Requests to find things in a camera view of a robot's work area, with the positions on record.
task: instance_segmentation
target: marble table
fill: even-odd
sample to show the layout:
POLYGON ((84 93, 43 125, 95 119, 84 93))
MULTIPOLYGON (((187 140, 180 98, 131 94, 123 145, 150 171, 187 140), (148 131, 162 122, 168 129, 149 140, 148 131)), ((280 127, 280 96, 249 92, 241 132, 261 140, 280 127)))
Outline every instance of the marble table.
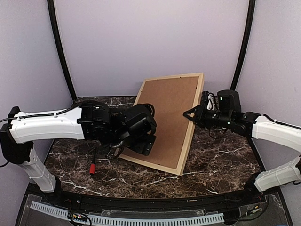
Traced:
MULTIPOLYGON (((110 107, 130 107, 135 97, 85 97, 110 107)), ((97 141, 57 139, 45 165, 58 176, 65 191, 119 198, 183 198, 221 194, 243 189, 260 171, 256 157, 244 137, 227 132, 212 139, 208 130, 195 128, 183 176, 164 173, 123 159, 96 156, 96 174, 89 175, 97 141)))

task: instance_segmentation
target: white wall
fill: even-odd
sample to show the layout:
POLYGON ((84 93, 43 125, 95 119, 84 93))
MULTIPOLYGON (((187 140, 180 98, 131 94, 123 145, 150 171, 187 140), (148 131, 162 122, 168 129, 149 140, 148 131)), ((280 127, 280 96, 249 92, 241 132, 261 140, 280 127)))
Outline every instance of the white wall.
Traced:
MULTIPOLYGON (((238 92, 244 111, 301 126, 301 1, 257 1, 238 92)), ((266 168, 299 153, 257 141, 266 168)), ((301 186, 282 187, 294 225, 301 222, 301 186)))
MULTIPOLYGON (((16 105, 37 112, 71 104, 45 0, 0 1, 0 97, 1 119, 16 105)), ((42 160, 50 143, 35 142, 42 160)), ((0 165, 5 162, 0 151, 0 165)), ((0 169, 0 181, 0 224, 14 226, 29 179, 9 164, 0 169)))
POLYGON ((145 78, 205 73, 230 87, 248 0, 56 2, 78 96, 136 95, 145 78))

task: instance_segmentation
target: framed board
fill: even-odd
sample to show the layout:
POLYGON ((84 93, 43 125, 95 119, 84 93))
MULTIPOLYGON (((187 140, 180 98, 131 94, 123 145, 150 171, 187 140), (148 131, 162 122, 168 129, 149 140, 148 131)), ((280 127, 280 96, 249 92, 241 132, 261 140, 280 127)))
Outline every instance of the framed board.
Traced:
POLYGON ((149 156, 125 149, 120 158, 182 175, 194 132, 193 122, 186 119, 183 112, 200 103, 203 86, 203 73, 146 79, 134 105, 154 105, 157 139, 149 156))

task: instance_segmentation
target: white perforated strip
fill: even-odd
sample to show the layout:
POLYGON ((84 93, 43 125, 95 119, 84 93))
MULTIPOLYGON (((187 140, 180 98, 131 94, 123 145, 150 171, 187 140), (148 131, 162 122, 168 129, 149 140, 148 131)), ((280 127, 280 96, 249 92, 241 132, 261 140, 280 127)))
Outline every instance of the white perforated strip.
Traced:
MULTIPOLYGON (((68 211, 32 201, 31 209, 67 220, 68 211)), ((178 219, 126 219, 88 215, 95 226, 202 226, 224 222, 223 214, 178 219)))

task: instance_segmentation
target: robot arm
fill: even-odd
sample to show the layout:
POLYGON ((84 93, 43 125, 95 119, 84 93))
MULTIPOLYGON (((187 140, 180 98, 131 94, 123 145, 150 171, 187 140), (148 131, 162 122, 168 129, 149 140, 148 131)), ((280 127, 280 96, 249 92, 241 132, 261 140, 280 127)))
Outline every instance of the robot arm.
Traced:
MULTIPOLYGON (((207 129, 211 129, 212 126, 223 127, 244 137, 272 141, 301 153, 301 128, 274 121, 267 115, 241 112, 238 93, 232 90, 219 91, 219 110, 209 110, 208 94, 203 92, 202 104, 183 114, 197 126, 207 129)), ((272 187, 301 180, 300 172, 299 156, 275 169, 255 174, 244 188, 252 192, 263 192, 272 187)))
POLYGON ((154 108, 137 104, 126 110, 110 109, 99 102, 85 102, 74 108, 24 113, 13 107, 8 123, 0 130, 3 156, 23 168, 41 191, 60 189, 60 182, 45 168, 33 147, 33 140, 71 138, 99 140, 109 148, 125 147, 149 155, 156 136, 154 108))

